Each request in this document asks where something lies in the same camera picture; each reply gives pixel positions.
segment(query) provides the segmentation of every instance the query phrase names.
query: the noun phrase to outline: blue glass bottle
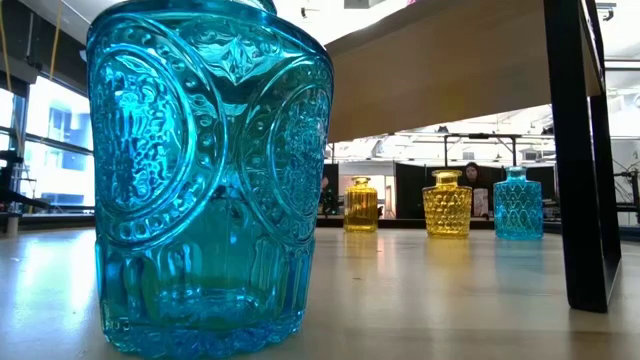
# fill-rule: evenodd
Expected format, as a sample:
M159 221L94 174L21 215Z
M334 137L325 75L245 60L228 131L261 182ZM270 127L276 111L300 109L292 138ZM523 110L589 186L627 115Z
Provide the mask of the blue glass bottle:
M541 239L540 183L528 181L524 167L512 166L506 170L507 180L493 186L496 236L512 240Z
M302 321L333 69L271 0L137 0L91 25L102 328L222 357Z

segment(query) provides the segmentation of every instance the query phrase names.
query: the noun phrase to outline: embossed glass pattern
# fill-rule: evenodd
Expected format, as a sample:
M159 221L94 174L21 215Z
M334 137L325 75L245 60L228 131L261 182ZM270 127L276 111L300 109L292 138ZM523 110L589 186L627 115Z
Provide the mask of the embossed glass pattern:
M427 233L434 237L464 238L471 221L471 188L458 186L458 170L433 172L436 186L422 189Z
M307 300L333 70L271 0L138 0L92 24L102 326L145 358L282 341Z
M543 236L542 187L526 178L526 168L507 168L507 180L493 186L496 236L527 240Z
M353 178L354 185L345 193L344 229L375 232L378 230L378 192L369 186L367 177Z

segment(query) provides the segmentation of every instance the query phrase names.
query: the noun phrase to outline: glass vase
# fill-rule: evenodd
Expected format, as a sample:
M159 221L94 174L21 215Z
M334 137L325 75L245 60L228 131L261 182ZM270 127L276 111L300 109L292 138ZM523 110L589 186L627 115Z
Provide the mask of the glass vase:
M300 328L333 70L271 0L137 0L88 38L102 329L145 358Z
M436 186L422 189L427 233L433 237L466 238L471 221L471 188L458 186L458 170L436 170Z
M354 177L354 185L344 196L344 229L375 232L378 230L378 192L369 186L370 178Z
M493 186L496 236L501 239L541 239L542 187L526 178L527 169L506 169L507 180Z

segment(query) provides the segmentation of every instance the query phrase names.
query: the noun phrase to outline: window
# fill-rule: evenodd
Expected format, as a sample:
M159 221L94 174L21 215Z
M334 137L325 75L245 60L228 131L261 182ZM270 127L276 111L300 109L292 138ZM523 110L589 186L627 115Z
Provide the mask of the window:
M93 149L89 100L39 77L30 88L27 133Z
M20 192L54 205L94 205L93 156L27 141Z

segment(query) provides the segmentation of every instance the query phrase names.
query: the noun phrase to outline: black metal frame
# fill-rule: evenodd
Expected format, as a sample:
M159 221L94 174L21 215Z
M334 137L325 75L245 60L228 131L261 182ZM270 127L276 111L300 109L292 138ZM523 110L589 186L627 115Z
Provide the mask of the black metal frame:
M468 138L468 139L482 139L482 140L487 140L489 138L496 138L498 139L498 141L500 141L503 145L507 146L504 142L502 142L502 140L500 139L511 139L511 146L512 148L511 150L511 155L513 156L513 166L518 165L518 159L517 159L517 155L516 155L516 142L518 138L521 138L522 135L516 135L516 134L447 134L444 136L444 166L445 167L449 167L449 147L447 146L447 140L450 137L456 137L456 138Z
M602 35L595 0L583 1L544 0L545 26L567 296L575 309L604 313L620 263L620 233ZM602 90L590 102L583 32Z

